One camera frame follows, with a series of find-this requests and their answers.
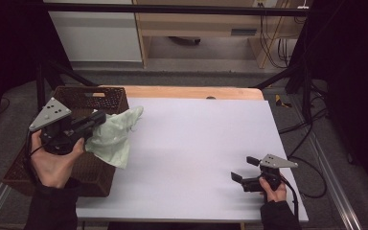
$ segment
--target brown basket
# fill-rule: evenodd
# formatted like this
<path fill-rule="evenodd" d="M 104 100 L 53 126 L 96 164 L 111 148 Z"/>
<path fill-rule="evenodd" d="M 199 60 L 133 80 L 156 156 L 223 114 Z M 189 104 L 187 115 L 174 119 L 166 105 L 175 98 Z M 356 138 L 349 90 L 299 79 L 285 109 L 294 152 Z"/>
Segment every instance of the brown basket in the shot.
<path fill-rule="evenodd" d="M 120 114 L 128 110 L 124 88 L 60 86 L 53 96 L 71 109 L 73 118 L 89 116 L 94 109 L 107 114 Z M 2 182 L 25 196 L 32 196 L 35 187 L 23 169 L 23 152 L 18 153 Z M 81 196 L 108 196 L 115 167 L 106 164 L 91 152 L 85 152 L 75 163 L 72 177 L 81 182 Z"/>

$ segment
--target white tabletop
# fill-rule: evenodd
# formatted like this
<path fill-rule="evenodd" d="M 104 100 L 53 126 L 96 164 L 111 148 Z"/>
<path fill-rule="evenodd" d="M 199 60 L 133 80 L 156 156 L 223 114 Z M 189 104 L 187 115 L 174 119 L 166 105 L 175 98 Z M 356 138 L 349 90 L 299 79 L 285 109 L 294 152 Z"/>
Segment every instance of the white tabletop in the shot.
<path fill-rule="evenodd" d="M 266 101 L 128 98 L 144 113 L 129 134 L 126 169 L 116 169 L 109 197 L 80 197 L 80 219 L 259 221 L 263 197 L 245 193 L 231 173 L 256 177 L 246 156 L 286 158 Z M 281 169 L 299 198 L 290 169 Z M 287 202 L 293 210 L 291 191 Z"/>

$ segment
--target gray floor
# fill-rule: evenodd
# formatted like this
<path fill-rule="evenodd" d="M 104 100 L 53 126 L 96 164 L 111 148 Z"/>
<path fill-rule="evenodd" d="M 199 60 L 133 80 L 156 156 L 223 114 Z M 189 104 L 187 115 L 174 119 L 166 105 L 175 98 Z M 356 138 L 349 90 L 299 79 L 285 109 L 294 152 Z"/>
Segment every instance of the gray floor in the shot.
<path fill-rule="evenodd" d="M 150 50 L 149 66 L 146 69 L 108 68 L 86 71 L 80 68 L 80 73 L 100 84 L 143 84 L 143 85 L 199 85 L 199 86 L 236 86 L 248 87 L 259 83 L 274 74 L 279 69 L 267 67 L 258 69 L 253 55 L 250 55 L 247 43 L 242 39 L 203 38 L 198 46 L 182 43 L 167 37 L 153 40 Z M 290 127 L 300 122 L 298 111 L 294 107 L 278 106 L 275 96 L 288 99 L 284 93 L 282 80 L 272 88 L 264 91 L 264 98 L 270 102 L 274 120 L 279 129 Z M 300 95 L 291 96 L 301 101 Z M 7 100 L 2 101 L 2 107 L 11 102 L 8 108 L 0 114 L 0 179 L 5 174 L 13 158 L 24 143 L 25 127 L 36 110 L 35 83 L 30 82 L 16 87 L 5 94 Z M 325 105 L 321 100 L 313 102 L 313 112 Z M 340 137 L 335 132 L 330 119 L 323 118 L 313 125 L 321 147 L 330 160 L 334 175 L 348 197 L 362 229 L 368 229 L 368 177 L 360 166 L 347 162 L 347 152 Z M 303 138 L 305 131 L 297 130 L 281 135 L 286 152 L 291 152 Z M 310 142 L 295 153 L 318 167 Z M 304 163 L 293 171 L 300 191 L 316 195 L 323 189 L 320 177 Z M 0 212 L 0 224 L 22 224 L 26 220 L 30 199 L 11 191 Z M 344 222 L 334 205 L 330 193 L 322 198 L 304 200 L 310 221 L 303 223 L 305 229 L 345 229 Z M 259 223 L 249 223 L 247 229 L 260 229 Z"/>

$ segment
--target light green cloth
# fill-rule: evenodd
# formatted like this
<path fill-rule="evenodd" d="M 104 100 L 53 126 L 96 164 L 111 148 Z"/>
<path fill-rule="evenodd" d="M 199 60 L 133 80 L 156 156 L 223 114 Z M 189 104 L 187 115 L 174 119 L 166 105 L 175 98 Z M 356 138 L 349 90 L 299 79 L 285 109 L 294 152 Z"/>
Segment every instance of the light green cloth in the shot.
<path fill-rule="evenodd" d="M 143 113 L 143 107 L 137 106 L 121 114 L 106 115 L 106 122 L 93 130 L 86 142 L 87 151 L 115 167 L 124 169 L 129 156 L 127 134 L 136 125 Z"/>

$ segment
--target black horizontal bar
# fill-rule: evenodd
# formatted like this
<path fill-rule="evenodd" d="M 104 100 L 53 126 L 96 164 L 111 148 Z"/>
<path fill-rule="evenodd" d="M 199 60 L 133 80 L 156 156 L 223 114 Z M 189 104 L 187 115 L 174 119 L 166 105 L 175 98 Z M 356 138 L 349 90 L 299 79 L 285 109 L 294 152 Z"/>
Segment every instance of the black horizontal bar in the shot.
<path fill-rule="evenodd" d="M 146 13 L 186 13 L 225 15 L 265 15 L 265 16 L 307 16 L 319 12 L 305 9 L 279 8 L 237 8 L 168 5 L 128 5 L 128 4 L 75 4 L 75 3 L 23 3 L 23 6 L 43 8 L 48 12 L 146 12 Z"/>

